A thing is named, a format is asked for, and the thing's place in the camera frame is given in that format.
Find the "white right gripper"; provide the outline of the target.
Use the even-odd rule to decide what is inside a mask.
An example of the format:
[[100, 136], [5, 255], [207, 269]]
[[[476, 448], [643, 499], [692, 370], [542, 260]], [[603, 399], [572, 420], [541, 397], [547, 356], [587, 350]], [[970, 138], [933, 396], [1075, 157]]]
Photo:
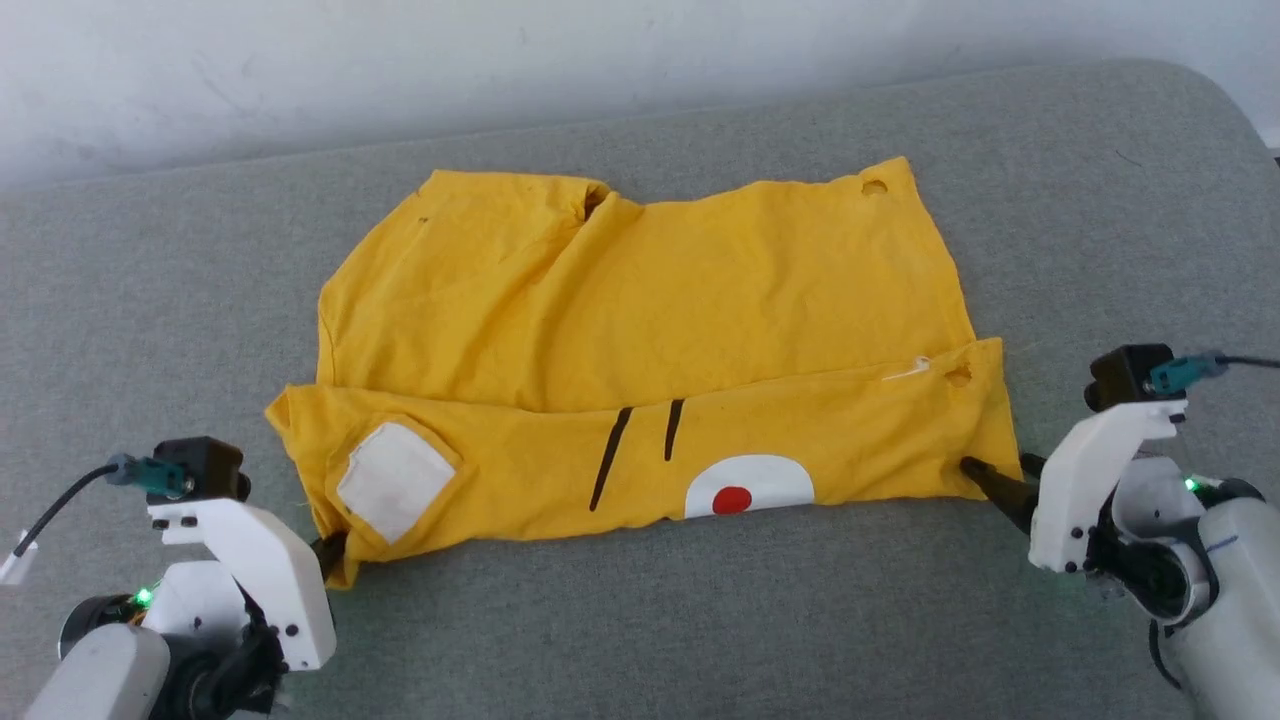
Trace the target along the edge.
[[1020, 455], [1021, 474], [1039, 479], [1039, 488], [978, 457], [965, 456], [959, 466], [1020, 533], [1030, 536], [1033, 566], [1066, 573], [1073, 562], [1082, 569], [1088, 530], [1123, 473], [1146, 441], [1176, 436], [1172, 416], [1187, 407], [1184, 398], [1119, 404], [1076, 423], [1048, 459]]

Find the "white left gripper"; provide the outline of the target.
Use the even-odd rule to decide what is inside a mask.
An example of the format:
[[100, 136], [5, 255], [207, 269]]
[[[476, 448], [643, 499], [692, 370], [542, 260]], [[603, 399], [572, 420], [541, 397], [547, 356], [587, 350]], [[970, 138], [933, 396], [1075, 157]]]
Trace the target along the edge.
[[325, 582], [346, 582], [347, 532], [307, 543], [270, 512], [234, 498], [147, 507], [164, 544], [201, 544], [212, 560], [166, 570], [147, 614], [155, 632], [210, 637], [251, 600], [279, 630], [292, 671], [315, 671], [337, 651]]

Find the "yellow printed garment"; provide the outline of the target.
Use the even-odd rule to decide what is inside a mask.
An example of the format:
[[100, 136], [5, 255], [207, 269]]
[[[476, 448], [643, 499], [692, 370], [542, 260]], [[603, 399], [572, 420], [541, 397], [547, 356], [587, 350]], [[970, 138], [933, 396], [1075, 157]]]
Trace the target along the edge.
[[317, 299], [317, 366], [266, 419], [329, 577], [803, 505], [973, 498], [1021, 477], [906, 158], [640, 204], [595, 179], [438, 170]]

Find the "grey fabric sofa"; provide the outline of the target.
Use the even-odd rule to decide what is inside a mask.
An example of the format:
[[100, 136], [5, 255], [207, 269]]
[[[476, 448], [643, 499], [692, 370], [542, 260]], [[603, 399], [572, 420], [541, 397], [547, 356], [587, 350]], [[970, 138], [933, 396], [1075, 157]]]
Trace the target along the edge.
[[[1019, 67], [810, 102], [384, 143], [0, 191], [0, 553], [74, 479], [212, 436], [311, 536], [264, 409], [319, 291], [435, 169], [584, 176], [639, 202], [905, 156], [1021, 445], [1134, 342], [1280, 357], [1280, 168], [1165, 61]], [[282, 720], [1189, 720], [1135, 605], [1037, 571], [987, 503], [859, 503], [471, 543], [361, 571]]]

